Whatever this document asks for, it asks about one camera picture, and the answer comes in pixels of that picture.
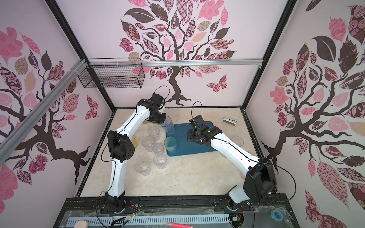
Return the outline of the tall frosted blue cup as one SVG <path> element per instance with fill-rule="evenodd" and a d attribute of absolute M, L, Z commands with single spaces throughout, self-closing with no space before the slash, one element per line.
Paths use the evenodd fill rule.
<path fill-rule="evenodd" d="M 160 124 L 167 134 L 173 134 L 175 132 L 175 126 L 172 122 L 171 117 L 166 116 L 165 121 Z"/>

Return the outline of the teal dotted plastic cup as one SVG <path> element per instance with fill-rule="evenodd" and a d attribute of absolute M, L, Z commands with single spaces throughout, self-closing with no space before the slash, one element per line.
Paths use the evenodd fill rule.
<path fill-rule="evenodd" d="M 172 136 L 169 136 L 164 140 L 164 145 L 169 153 L 175 153 L 177 150 L 177 141 Z"/>

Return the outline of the yellow transparent cup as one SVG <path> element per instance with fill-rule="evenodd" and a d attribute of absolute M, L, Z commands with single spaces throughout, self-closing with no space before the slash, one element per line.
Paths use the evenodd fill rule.
<path fill-rule="evenodd" d="M 137 141 L 137 139 L 136 139 L 136 137 L 135 137 L 135 136 L 133 136 L 133 137 L 132 137 L 132 144 L 133 144 L 133 146 L 134 146 L 135 148 L 137 148 L 137 147 L 138 147 L 138 141 Z"/>

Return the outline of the clear glass near right arm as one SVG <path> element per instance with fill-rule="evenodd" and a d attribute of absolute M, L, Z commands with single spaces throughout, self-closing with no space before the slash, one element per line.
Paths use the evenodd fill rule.
<path fill-rule="evenodd" d="M 231 140 L 233 143 L 235 143 L 236 145 L 238 145 L 239 147 L 242 147 L 242 146 L 244 145 L 244 140 L 243 140 L 241 137 L 237 136 L 237 135 L 232 136 L 232 137 L 230 138 L 230 140 Z"/>

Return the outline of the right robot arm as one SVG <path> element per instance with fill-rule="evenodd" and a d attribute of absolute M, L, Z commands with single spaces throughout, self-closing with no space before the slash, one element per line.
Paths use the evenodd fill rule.
<path fill-rule="evenodd" d="M 268 159 L 260 159 L 239 147 L 223 131 L 209 127 L 198 115 L 189 120 L 192 130 L 188 131 L 187 141 L 207 145 L 219 151 L 245 176 L 244 184 L 235 186 L 228 192 L 228 201 L 237 205 L 252 200 L 261 202 L 276 187 L 273 164 Z"/>

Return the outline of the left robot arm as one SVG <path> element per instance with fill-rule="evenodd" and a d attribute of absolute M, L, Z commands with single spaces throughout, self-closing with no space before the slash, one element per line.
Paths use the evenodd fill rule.
<path fill-rule="evenodd" d="M 125 174 L 128 161 L 135 153 L 132 138 L 144 121 L 162 124 L 166 120 L 163 112 L 164 98 L 153 93 L 150 99 L 141 99 L 132 115 L 115 131 L 107 134 L 112 171 L 108 190 L 104 196 L 105 207 L 112 212 L 122 212 L 125 208 Z"/>

